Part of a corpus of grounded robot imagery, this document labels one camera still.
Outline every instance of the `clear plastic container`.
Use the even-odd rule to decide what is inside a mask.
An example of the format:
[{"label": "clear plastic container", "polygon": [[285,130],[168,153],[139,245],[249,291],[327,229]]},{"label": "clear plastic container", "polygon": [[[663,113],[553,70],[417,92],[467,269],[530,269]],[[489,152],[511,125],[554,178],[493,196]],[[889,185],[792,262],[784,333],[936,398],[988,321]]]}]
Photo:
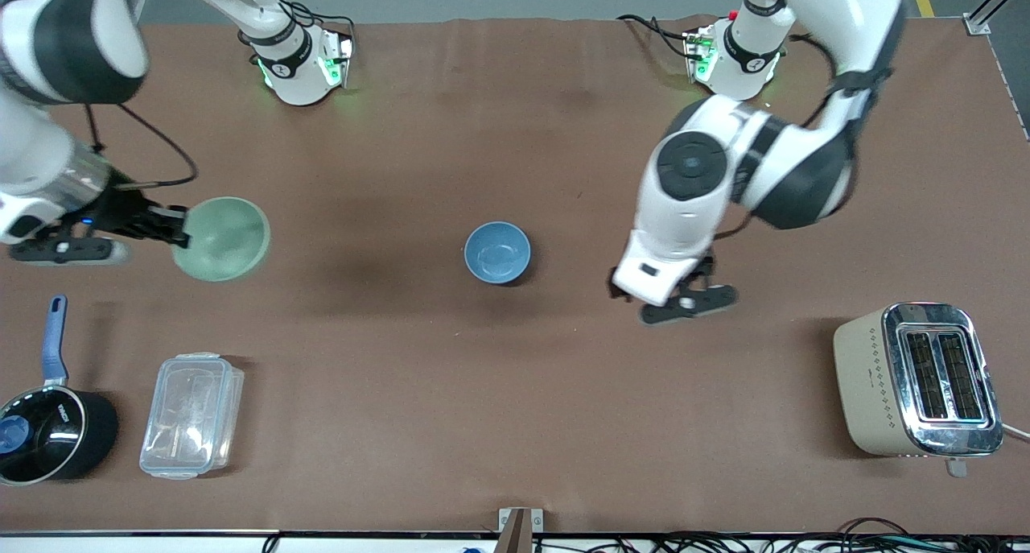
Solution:
[{"label": "clear plastic container", "polygon": [[166,359],[158,372],[139,468],[163,479],[193,479],[229,463],[243,371],[217,354]]}]

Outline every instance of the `table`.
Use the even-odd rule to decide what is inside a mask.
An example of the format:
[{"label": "table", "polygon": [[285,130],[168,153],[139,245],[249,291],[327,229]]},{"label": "table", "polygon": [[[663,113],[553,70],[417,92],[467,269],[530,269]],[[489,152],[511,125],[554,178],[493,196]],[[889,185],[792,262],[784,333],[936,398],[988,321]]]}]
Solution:
[{"label": "table", "polygon": [[[605,285],[646,158],[703,96],[656,37],[617,22],[363,26],[352,91],[298,109],[262,87],[235,29],[145,33],[152,71],[132,108],[202,167],[152,197],[258,202],[272,253],[226,285],[186,278],[154,242],[122,268],[0,263],[0,396],[39,384],[44,307],[63,292],[70,384],[122,417],[88,479],[3,489],[0,528],[478,530],[500,507],[534,506],[565,531],[879,515],[1026,532],[1030,447],[1007,442],[966,480],[869,457],[833,370],[843,322],[948,301],[974,319],[1004,418],[1030,425],[1030,148],[987,40],[960,21],[909,23],[849,207],[719,242],[717,278],[740,303],[661,329]],[[793,44],[778,72],[757,105],[802,119],[824,61]],[[98,115],[119,168],[184,169],[126,116]],[[88,134],[79,109],[57,116]],[[529,234],[525,285],[466,270],[465,238],[489,219]],[[195,351],[246,373],[235,452],[205,478],[152,479],[138,457],[158,367]]]}]

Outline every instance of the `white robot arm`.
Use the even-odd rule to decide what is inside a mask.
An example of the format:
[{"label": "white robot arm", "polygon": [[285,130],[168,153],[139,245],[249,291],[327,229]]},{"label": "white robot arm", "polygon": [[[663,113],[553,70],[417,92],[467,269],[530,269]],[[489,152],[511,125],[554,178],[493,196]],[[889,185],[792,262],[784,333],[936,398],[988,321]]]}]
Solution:
[{"label": "white robot arm", "polygon": [[[780,230],[830,215],[849,191],[854,145],[877,102],[904,23],[901,0],[786,0],[827,47],[836,75],[809,131],[715,95],[677,116],[651,153],[613,296],[645,301],[645,322],[693,317],[735,301],[711,274],[715,231],[729,201]],[[671,299],[674,289],[679,296]]]},{"label": "white robot arm", "polygon": [[353,36],[298,23],[285,0],[203,0],[239,26],[265,83],[287,105],[312,105],[346,88]]},{"label": "white robot arm", "polygon": [[117,264],[128,249],[92,231],[186,245],[186,209],[162,208],[58,127],[42,105],[122,103],[149,62],[128,0],[0,4],[0,241],[33,264]]}]

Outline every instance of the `black saucepan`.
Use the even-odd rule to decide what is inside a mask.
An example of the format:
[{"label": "black saucepan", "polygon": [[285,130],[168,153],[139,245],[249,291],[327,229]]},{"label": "black saucepan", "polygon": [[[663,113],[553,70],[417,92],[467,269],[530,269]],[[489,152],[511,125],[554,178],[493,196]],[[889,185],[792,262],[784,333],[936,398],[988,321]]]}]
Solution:
[{"label": "black saucepan", "polygon": [[100,464],[114,445],[118,418],[95,392],[66,388],[61,357],[68,299],[55,297],[43,333],[43,385],[0,410],[0,483],[24,486],[74,479]]}]

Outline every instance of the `blue handle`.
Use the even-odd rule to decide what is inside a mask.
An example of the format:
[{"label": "blue handle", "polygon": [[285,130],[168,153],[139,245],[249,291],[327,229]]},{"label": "blue handle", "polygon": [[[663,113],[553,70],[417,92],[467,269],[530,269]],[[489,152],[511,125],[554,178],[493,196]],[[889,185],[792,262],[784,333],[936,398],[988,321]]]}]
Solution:
[{"label": "blue handle", "polygon": [[68,311],[68,299],[56,296],[46,311],[46,329],[43,331],[43,380],[64,384],[68,371],[61,357],[61,343],[64,340],[64,319]]}]

